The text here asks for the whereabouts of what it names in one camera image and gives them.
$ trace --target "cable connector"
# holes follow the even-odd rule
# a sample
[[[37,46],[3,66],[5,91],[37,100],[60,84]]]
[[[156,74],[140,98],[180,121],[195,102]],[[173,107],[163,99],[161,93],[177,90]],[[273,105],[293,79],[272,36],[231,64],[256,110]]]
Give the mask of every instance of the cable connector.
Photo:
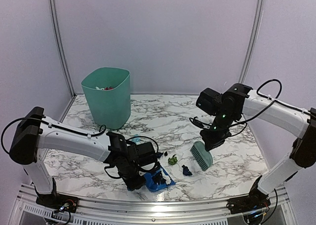
[[[65,203],[63,206],[61,206],[61,207],[59,208],[59,212],[64,211],[64,210],[67,209],[69,206],[70,206],[69,203]]]
[[[200,129],[207,129],[208,130],[211,128],[210,124],[206,124],[202,121],[199,121],[197,116],[194,118],[190,117],[189,119],[193,125],[195,125],[196,127],[200,128]]]

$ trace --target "teal brush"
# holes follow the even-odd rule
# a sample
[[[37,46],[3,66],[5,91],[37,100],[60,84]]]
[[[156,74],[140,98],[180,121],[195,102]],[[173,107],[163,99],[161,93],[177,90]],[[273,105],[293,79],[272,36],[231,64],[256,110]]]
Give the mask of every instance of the teal brush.
[[[190,152],[201,167],[202,171],[206,171],[213,164],[213,157],[210,152],[205,150],[203,142],[195,141],[190,149]]]

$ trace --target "black small object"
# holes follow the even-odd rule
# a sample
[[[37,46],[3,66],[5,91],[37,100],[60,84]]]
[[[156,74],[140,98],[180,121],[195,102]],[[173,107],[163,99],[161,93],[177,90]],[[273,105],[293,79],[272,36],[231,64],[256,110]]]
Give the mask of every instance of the black small object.
[[[190,172],[190,170],[188,169],[187,166],[182,165],[182,168],[183,168],[183,172],[182,172],[183,175],[185,175],[185,176],[192,176],[192,172]]]
[[[157,152],[156,153],[156,158],[161,158],[162,155],[163,155],[163,152]]]
[[[158,172],[157,174],[152,176],[152,180],[155,184],[158,184],[158,185],[166,183],[166,180],[165,178],[162,177],[161,172]]]

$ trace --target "teal trash bin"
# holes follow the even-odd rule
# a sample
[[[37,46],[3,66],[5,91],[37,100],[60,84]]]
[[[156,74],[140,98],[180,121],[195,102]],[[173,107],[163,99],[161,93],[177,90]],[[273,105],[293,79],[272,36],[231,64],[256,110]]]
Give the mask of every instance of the teal trash bin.
[[[93,120],[109,129],[120,129],[130,116],[130,72],[103,67],[89,74],[81,86]],[[98,90],[112,87],[111,90]]]

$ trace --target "small green toy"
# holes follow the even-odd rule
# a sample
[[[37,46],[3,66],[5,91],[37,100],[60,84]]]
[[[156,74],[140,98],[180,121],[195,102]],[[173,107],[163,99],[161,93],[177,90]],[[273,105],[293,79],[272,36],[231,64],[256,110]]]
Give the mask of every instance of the small green toy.
[[[177,159],[176,155],[173,155],[172,157],[168,158],[169,165],[174,165],[177,162],[178,162],[178,159]]]

